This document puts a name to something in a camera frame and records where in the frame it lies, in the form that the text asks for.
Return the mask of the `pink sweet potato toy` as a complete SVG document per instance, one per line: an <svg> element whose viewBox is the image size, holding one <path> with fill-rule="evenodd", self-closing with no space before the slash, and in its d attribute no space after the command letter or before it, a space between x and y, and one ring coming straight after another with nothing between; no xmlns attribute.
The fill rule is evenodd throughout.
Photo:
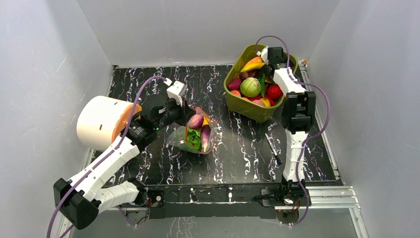
<svg viewBox="0 0 420 238"><path fill-rule="evenodd" d="M195 114L191 117L191 119L189 120L187 126L190 129L200 129L203 126L204 123L204 116L201 114Z"/></svg>

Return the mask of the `yellow bell pepper toy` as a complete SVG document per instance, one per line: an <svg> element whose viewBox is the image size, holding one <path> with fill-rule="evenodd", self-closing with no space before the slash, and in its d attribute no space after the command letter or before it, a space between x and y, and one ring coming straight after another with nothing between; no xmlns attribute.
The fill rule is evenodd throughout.
<svg viewBox="0 0 420 238"><path fill-rule="evenodd" d="M207 119L207 118L205 118L205 117L203 117L203 124L202 124L202 127L204 127L205 125L209 125L209 119Z"/></svg>

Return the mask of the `green lettuce toy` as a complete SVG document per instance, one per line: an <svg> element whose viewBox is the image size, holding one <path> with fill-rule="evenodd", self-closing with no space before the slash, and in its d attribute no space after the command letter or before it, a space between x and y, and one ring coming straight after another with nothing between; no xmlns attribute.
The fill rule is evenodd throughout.
<svg viewBox="0 0 420 238"><path fill-rule="evenodd" d="M201 153L201 130L200 129L190 129L187 127L186 133L186 149L188 152L192 153Z"/></svg>

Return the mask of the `clear zip top bag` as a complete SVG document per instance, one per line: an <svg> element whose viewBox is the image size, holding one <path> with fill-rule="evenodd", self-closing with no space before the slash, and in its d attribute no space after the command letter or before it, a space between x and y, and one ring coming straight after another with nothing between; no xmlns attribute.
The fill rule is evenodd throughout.
<svg viewBox="0 0 420 238"><path fill-rule="evenodd" d="M213 150L216 121L200 107L194 107L194 110L196 114L185 126L180 126L172 132L166 144L187 152L206 155Z"/></svg>

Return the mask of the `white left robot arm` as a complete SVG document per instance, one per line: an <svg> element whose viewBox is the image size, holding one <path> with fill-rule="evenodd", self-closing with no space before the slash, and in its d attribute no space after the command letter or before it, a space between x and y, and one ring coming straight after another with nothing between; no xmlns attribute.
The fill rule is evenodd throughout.
<svg viewBox="0 0 420 238"><path fill-rule="evenodd" d="M96 217L125 203L143 206L148 189L135 178L105 188L105 183L127 162L157 138L158 131L172 123L186 125L196 113L186 102L168 98L147 118L136 103L97 96L82 110L77 134L84 144L101 151L85 169L53 185L55 213L62 214L77 229L89 226Z"/></svg>

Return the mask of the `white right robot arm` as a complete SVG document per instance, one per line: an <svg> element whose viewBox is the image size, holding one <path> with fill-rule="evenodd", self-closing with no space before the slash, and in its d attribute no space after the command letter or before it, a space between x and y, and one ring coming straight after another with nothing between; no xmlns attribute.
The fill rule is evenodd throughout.
<svg viewBox="0 0 420 238"><path fill-rule="evenodd" d="M284 95L281 124L285 129L287 149L279 200L285 205L309 207L311 201L305 188L302 161L309 131L315 121L316 95L301 85L289 65L282 64L284 51L281 47L264 47L260 56L265 63L264 72Z"/></svg>

